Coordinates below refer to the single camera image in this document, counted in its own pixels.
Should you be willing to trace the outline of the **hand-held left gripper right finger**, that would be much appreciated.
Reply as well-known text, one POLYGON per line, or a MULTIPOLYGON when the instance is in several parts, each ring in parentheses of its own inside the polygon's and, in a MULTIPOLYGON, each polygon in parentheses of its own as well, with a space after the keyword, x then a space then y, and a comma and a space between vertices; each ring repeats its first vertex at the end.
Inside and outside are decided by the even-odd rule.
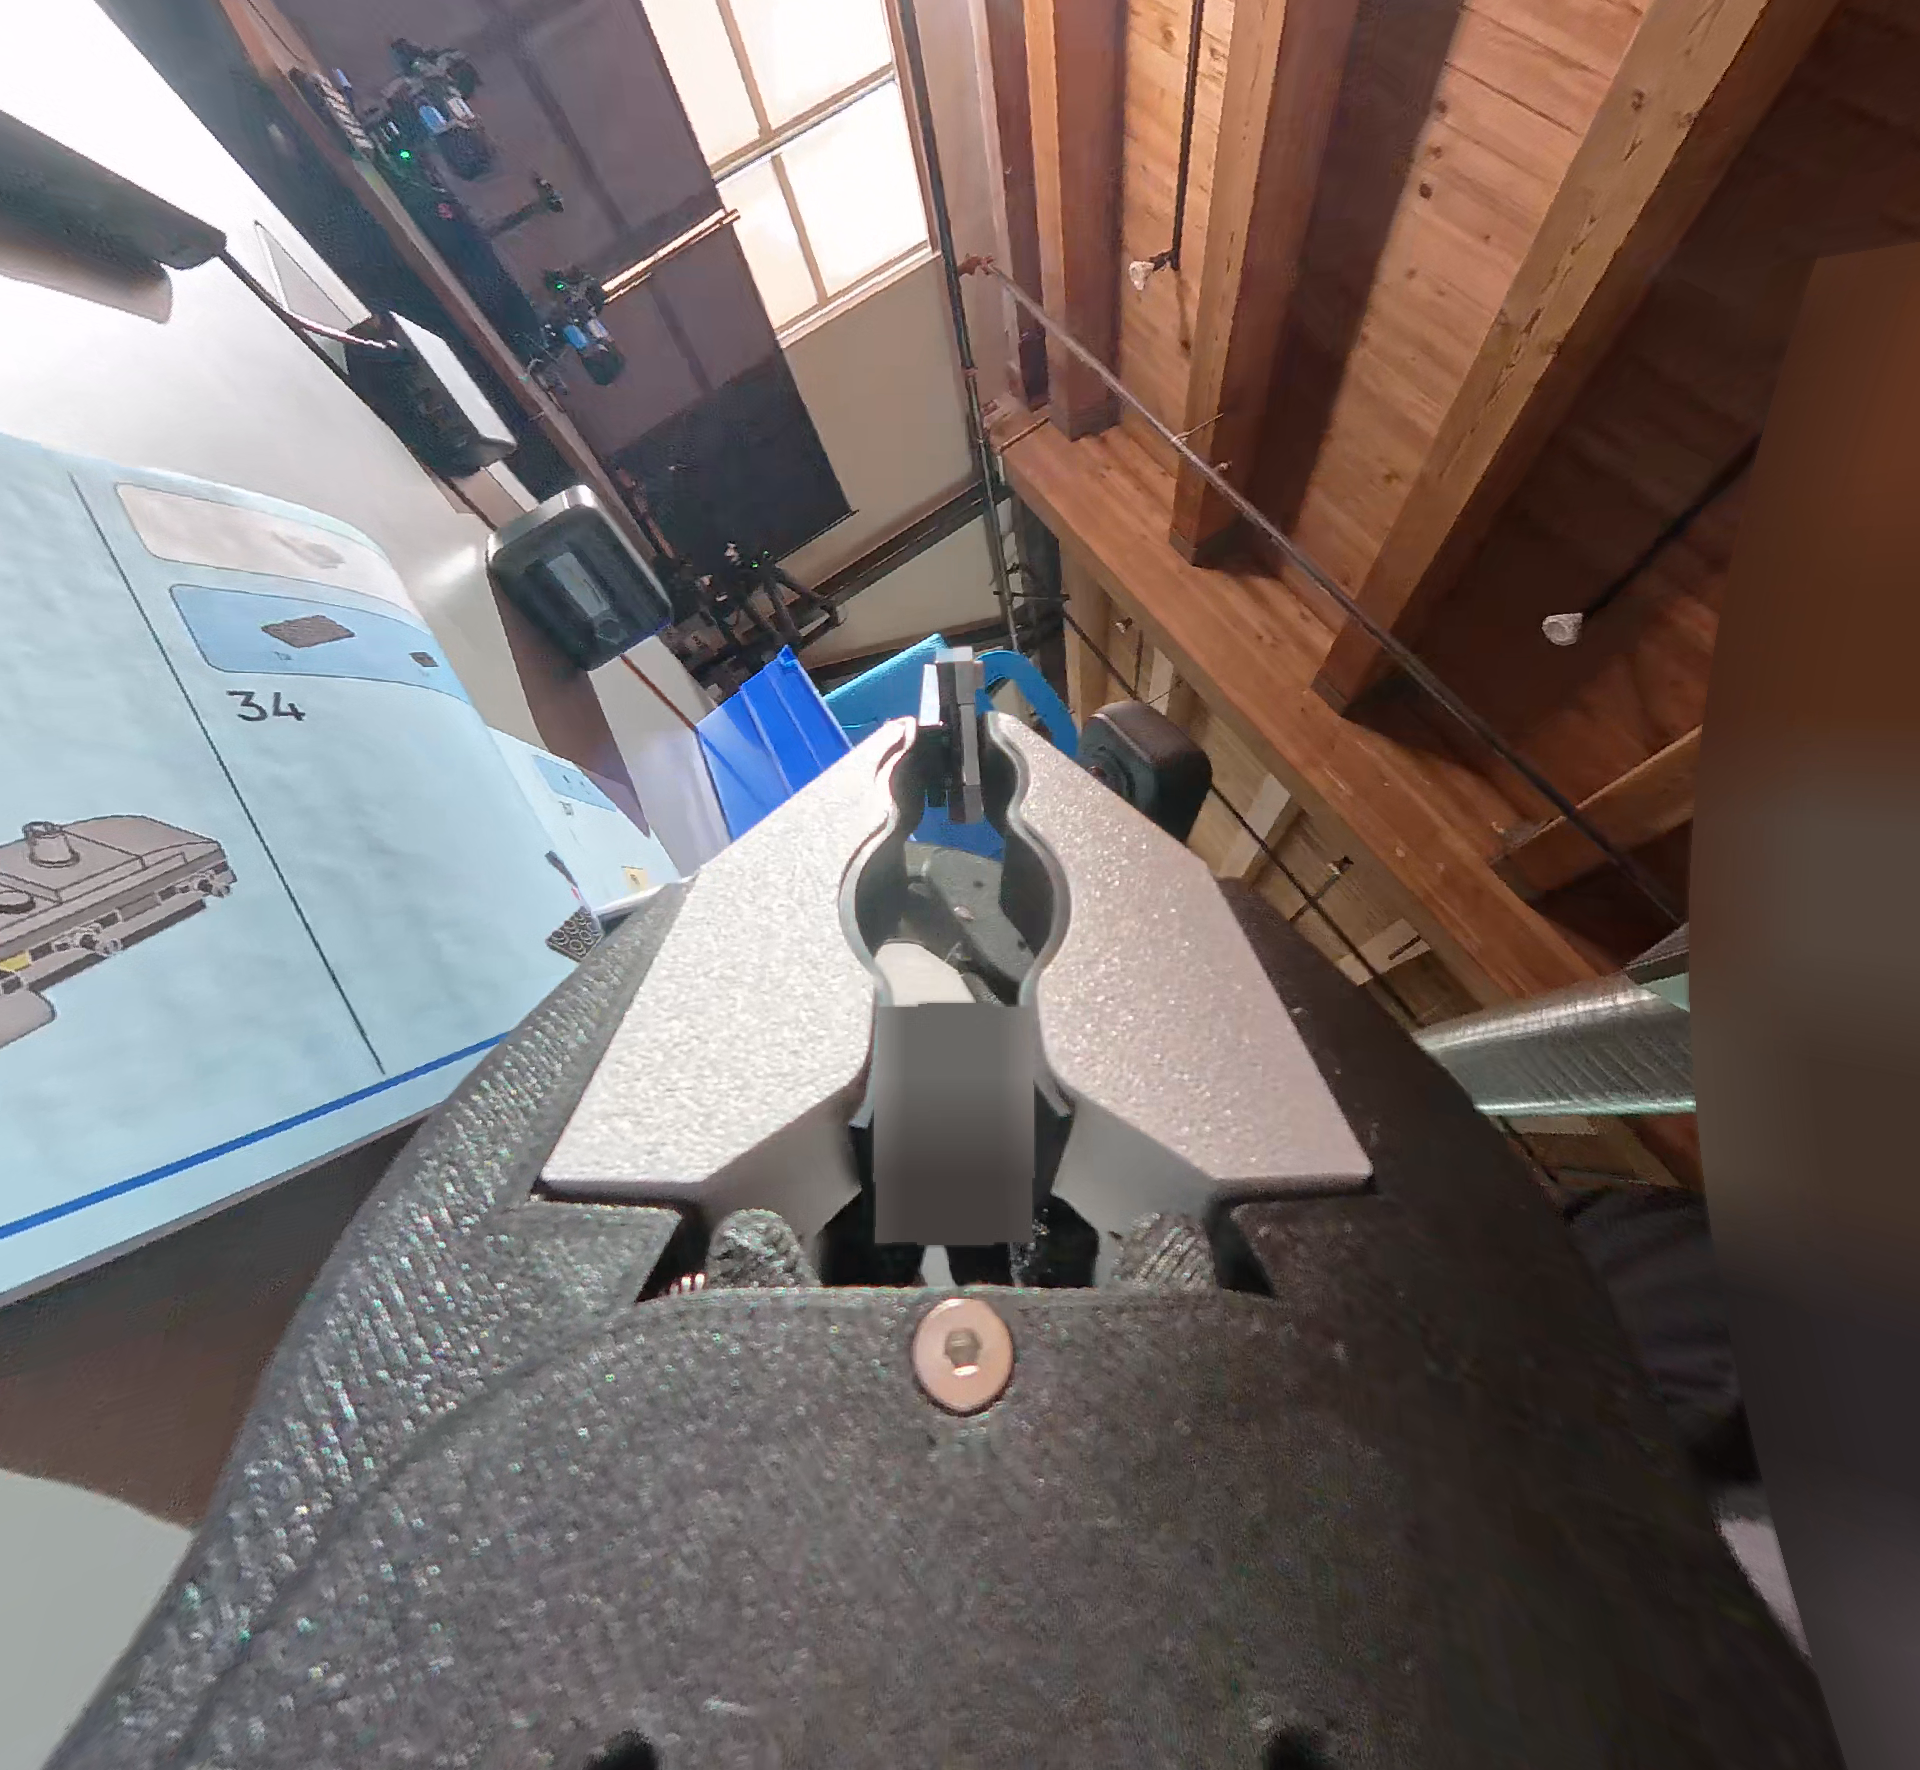
POLYGON ((1213 870, 1047 739, 990 714, 1020 1005, 1068 1111, 1051 1195, 1106 1259, 1147 1217, 1367 1192, 1374 1163, 1213 870))

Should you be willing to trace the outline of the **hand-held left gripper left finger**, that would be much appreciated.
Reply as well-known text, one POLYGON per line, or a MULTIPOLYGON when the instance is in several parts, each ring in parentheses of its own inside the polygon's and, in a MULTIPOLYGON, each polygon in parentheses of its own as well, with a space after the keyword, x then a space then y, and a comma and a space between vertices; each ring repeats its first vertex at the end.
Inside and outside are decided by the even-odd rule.
POLYGON ((915 741, 885 722, 707 862, 541 1170, 548 1198, 780 1213, 809 1265, 860 1193, 876 984, 845 893, 915 741))

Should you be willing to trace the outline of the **small grey brick assembly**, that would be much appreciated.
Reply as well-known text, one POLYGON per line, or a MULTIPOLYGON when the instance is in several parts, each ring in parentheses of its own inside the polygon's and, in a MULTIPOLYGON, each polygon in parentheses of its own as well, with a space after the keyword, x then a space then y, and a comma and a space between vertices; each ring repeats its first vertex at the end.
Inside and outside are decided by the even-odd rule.
POLYGON ((936 653, 922 673, 913 755, 920 792, 954 826, 987 821, 978 693, 982 669, 971 647, 936 653))

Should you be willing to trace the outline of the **blue brick instruction booklet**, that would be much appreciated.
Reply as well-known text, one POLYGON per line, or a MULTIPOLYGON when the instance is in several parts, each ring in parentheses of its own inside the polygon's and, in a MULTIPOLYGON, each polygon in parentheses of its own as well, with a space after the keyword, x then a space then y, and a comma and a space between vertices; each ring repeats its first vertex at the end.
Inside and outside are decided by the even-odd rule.
POLYGON ((334 516, 5 438, 3 1290, 443 1101, 681 878, 334 516))

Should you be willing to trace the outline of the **blue felt bag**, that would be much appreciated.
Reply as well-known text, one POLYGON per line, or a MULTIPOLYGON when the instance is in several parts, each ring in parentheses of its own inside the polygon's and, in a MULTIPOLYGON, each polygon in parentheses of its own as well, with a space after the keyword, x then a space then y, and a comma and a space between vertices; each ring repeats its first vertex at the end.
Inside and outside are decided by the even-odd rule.
MULTIPOLYGON (((895 653, 868 671, 853 678, 838 690, 824 693, 825 707, 849 734, 850 743, 864 741, 881 722, 915 717, 922 704, 922 673, 953 650, 938 633, 895 653)), ((981 664, 981 696, 977 706, 994 706, 990 691, 1013 684, 1021 701, 1031 709, 1049 741, 1071 760, 1079 756, 1079 731, 1068 704, 1049 684, 1043 673, 1023 655, 1010 649, 961 650, 981 664)))

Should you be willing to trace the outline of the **blue plastic bin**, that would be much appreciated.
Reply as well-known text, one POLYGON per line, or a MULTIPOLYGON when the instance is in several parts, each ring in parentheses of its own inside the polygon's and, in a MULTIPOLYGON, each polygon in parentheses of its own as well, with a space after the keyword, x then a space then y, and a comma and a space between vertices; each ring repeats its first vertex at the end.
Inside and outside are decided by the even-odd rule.
POLYGON ((733 839, 743 839, 853 748, 792 649, 767 664, 696 731, 733 839))

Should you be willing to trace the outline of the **black power adapter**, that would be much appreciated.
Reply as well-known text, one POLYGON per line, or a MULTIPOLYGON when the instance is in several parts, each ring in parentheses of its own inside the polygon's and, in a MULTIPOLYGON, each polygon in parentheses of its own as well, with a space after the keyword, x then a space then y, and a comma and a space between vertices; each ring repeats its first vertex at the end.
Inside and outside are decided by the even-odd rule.
POLYGON ((355 396, 428 469, 468 478, 516 453, 516 435, 453 347, 395 313, 357 324, 346 343, 355 396))

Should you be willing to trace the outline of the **paned window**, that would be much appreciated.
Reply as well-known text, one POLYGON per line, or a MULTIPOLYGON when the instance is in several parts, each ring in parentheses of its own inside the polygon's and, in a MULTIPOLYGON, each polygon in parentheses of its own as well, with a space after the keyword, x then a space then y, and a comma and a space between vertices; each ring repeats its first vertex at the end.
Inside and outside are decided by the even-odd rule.
POLYGON ((887 0, 640 0, 782 340, 932 253, 887 0))

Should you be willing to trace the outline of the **black equipment with green lights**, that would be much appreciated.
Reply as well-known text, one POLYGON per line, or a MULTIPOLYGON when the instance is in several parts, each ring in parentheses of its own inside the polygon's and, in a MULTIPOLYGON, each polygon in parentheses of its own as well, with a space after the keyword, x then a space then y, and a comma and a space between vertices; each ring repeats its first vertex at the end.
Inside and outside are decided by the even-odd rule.
POLYGON ((626 358, 603 323, 607 292, 586 267, 546 270, 529 294, 497 253, 497 243, 541 217, 563 214, 564 201, 541 173, 529 203, 494 218, 478 217, 461 183, 499 168, 491 133, 473 109, 481 76, 468 53, 390 43, 395 76, 369 103, 341 71, 289 71, 311 109, 351 158, 368 164, 438 251, 491 329, 529 365, 533 380, 563 396, 563 360, 571 358, 600 388, 626 371, 626 358))

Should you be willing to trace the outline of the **silver air duct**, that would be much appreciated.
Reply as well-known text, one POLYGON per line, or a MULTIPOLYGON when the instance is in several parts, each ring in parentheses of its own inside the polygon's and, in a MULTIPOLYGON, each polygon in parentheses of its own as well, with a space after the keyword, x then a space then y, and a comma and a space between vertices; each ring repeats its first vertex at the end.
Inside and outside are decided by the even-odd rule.
POLYGON ((1414 1045, 1493 1118, 1697 1109, 1690 980, 1624 973, 1429 1026, 1414 1045))

